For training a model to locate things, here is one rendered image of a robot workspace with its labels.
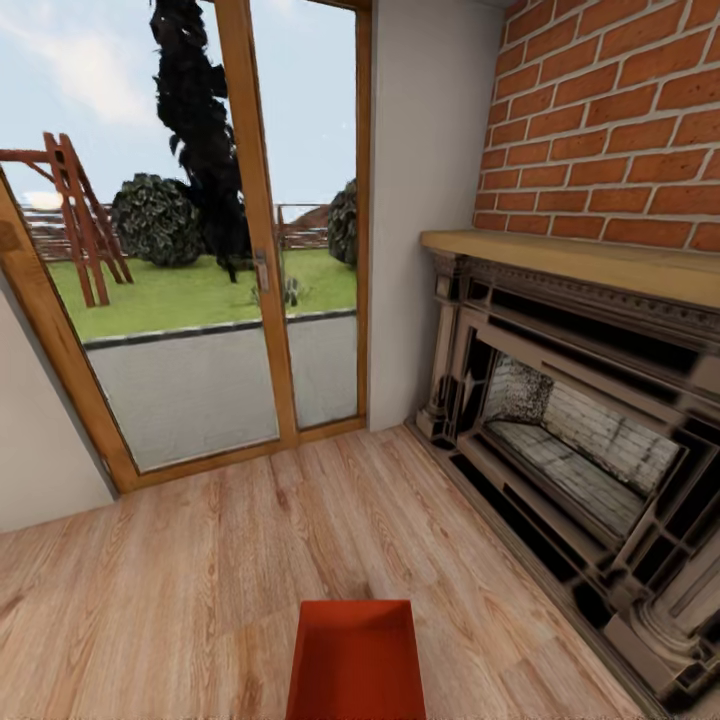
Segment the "storage box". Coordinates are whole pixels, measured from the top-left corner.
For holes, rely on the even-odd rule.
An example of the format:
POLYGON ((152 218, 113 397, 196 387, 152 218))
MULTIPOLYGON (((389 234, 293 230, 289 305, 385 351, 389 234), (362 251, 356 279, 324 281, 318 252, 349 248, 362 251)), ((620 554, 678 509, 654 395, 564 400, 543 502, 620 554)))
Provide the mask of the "storage box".
POLYGON ((303 601, 286 720, 426 720, 410 600, 303 601))

